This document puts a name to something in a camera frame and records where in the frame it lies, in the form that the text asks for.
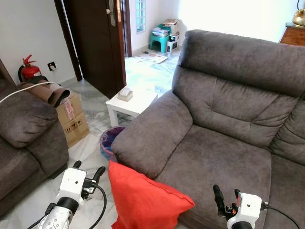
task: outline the red pillow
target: red pillow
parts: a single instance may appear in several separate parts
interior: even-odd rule
[[[112,229],[173,229],[180,213],[195,206],[178,190],[110,161],[109,180],[118,220]]]

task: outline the white cable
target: white cable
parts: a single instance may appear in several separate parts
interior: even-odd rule
[[[33,87],[36,87],[36,86],[39,86],[39,85],[42,85],[42,84],[48,84],[48,83],[54,83],[54,82],[43,82],[43,83],[38,83],[38,84],[35,84],[33,86],[30,86],[30,87],[27,87],[27,88],[23,88],[21,90],[18,90],[18,91],[15,91],[9,95],[7,95],[6,97],[4,97],[3,99],[0,100],[0,103],[2,103],[4,100],[6,100],[7,98],[11,97],[13,94],[16,94],[18,92],[22,92],[22,91],[25,91],[25,90],[28,90],[28,89],[31,89]]]

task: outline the window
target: window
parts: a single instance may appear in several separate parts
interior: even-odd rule
[[[145,31],[145,0],[135,1],[137,32]]]

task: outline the brass pot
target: brass pot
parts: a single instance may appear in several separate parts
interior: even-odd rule
[[[298,10],[292,19],[296,26],[305,27],[305,9]]]

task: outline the trash bin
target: trash bin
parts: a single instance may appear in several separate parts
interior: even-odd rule
[[[116,136],[124,130],[125,127],[123,126],[116,126],[109,130],[106,130],[100,139],[100,146],[101,146],[101,154],[109,161],[117,162],[115,155],[111,151],[111,144],[113,143]]]

